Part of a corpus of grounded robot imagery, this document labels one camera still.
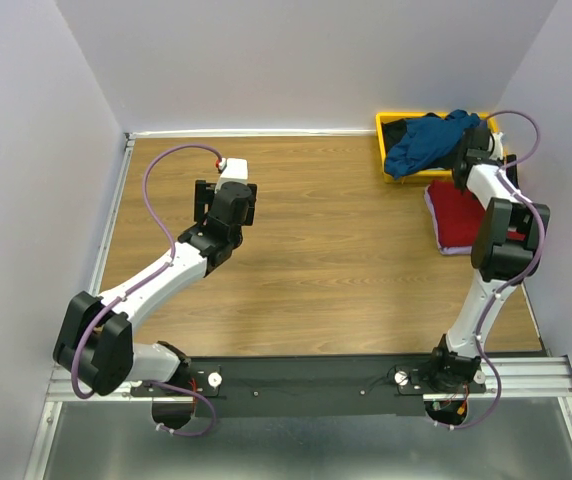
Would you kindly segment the red t shirt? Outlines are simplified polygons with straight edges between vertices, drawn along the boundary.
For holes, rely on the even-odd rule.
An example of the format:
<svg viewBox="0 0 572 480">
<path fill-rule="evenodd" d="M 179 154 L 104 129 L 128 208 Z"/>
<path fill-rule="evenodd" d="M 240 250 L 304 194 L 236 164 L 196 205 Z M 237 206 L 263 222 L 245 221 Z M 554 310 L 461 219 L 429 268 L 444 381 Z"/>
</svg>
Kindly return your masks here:
<svg viewBox="0 0 572 480">
<path fill-rule="evenodd" d="M 426 189 L 435 209 L 442 245 L 473 247 L 485 214 L 477 198 L 456 189 L 451 182 L 435 180 Z"/>
</svg>

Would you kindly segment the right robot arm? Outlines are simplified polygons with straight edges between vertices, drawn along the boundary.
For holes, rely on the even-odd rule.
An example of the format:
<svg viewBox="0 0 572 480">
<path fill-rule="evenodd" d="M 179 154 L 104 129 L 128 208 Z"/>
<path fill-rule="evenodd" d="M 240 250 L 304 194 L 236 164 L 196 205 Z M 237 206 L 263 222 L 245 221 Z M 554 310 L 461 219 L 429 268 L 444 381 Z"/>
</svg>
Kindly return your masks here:
<svg viewBox="0 0 572 480">
<path fill-rule="evenodd" d="M 455 187 L 480 201 L 484 216 L 471 251 L 473 280 L 455 323 L 431 353 L 424 378 L 436 392 L 454 392 L 481 372 L 485 343 L 505 301 L 533 275 L 543 251 L 550 209 L 509 179 L 501 135 L 467 129 L 453 169 Z"/>
</svg>

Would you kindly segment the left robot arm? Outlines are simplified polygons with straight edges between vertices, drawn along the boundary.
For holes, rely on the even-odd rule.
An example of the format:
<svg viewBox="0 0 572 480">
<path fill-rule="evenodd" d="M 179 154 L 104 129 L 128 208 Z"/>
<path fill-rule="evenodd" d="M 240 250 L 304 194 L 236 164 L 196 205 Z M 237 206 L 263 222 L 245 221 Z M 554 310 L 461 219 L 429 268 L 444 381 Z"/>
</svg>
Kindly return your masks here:
<svg viewBox="0 0 572 480">
<path fill-rule="evenodd" d="M 158 260 L 121 285 L 94 296 L 86 291 L 70 301 L 53 351 L 71 373 L 77 395 L 86 385 L 100 396 L 127 381 L 153 381 L 167 395 L 180 393 L 189 360 L 174 346 L 138 344 L 143 323 L 176 294 L 226 262 L 254 221 L 257 187 L 228 181 L 198 181 L 197 222 L 175 239 Z"/>
</svg>

